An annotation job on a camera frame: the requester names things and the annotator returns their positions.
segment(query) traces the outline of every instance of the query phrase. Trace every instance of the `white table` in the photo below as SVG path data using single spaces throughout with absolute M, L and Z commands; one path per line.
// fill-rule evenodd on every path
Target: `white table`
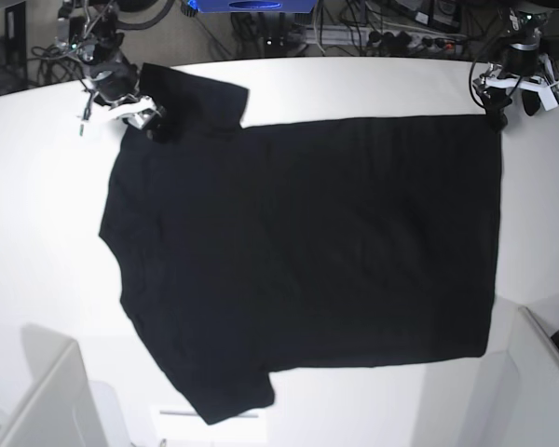
M 244 126 L 481 113 L 466 63 L 325 58 L 182 70 L 249 88 Z M 78 339 L 89 377 L 116 388 L 131 438 L 152 447 L 150 406 L 186 402 L 118 304 L 119 270 L 97 233 L 124 126 L 79 138 L 85 99 L 77 83 L 0 98 L 0 407 L 9 411 L 30 383 L 20 327 L 32 322 Z M 528 118 L 514 105 L 508 116 L 497 281 L 505 300 L 489 352 L 507 346 L 514 303 L 559 294 L 559 108 Z M 480 363 L 275 374 L 268 445 L 457 445 Z

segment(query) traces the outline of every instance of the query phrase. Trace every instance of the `black t-shirt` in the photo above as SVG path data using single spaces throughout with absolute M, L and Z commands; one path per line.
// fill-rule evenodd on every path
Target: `black t-shirt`
M 127 130 L 101 237 L 137 333 L 207 423 L 273 403 L 270 372 L 484 353 L 501 153 L 483 116 L 242 129 L 247 90 L 142 77 L 172 138 Z

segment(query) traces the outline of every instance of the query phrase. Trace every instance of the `power strip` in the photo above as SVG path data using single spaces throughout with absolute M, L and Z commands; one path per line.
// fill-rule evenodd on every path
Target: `power strip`
M 315 45 L 317 40 L 315 38 L 315 30 L 312 26 L 304 28 L 301 41 L 309 45 Z M 388 38 L 393 41 L 394 38 L 399 38 L 403 42 L 407 42 L 405 47 L 408 50 L 423 51 L 428 53 L 442 53 L 447 55 L 460 55 L 463 51 L 463 45 L 459 41 L 463 37 L 457 35 L 456 37 L 449 36 L 448 34 L 437 33 L 422 33 L 416 31 L 405 31 L 395 27 L 384 27 L 382 30 L 375 31 L 368 26 L 361 26 L 359 28 L 347 27 L 345 25 L 324 25 L 323 26 L 323 45 L 324 46 L 355 46 L 367 47 L 367 43 L 372 38 L 379 39 L 371 43 L 373 47 L 378 47 L 382 41 Z

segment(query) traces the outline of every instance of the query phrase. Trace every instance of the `blue object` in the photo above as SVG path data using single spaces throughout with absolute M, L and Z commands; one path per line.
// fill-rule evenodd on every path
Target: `blue object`
M 200 12 L 310 12 L 316 0 L 188 0 Z

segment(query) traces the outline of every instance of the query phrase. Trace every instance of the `blue box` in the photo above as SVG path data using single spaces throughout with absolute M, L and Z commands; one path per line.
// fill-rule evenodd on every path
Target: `blue box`
M 317 0 L 189 0 L 200 12 L 310 12 Z

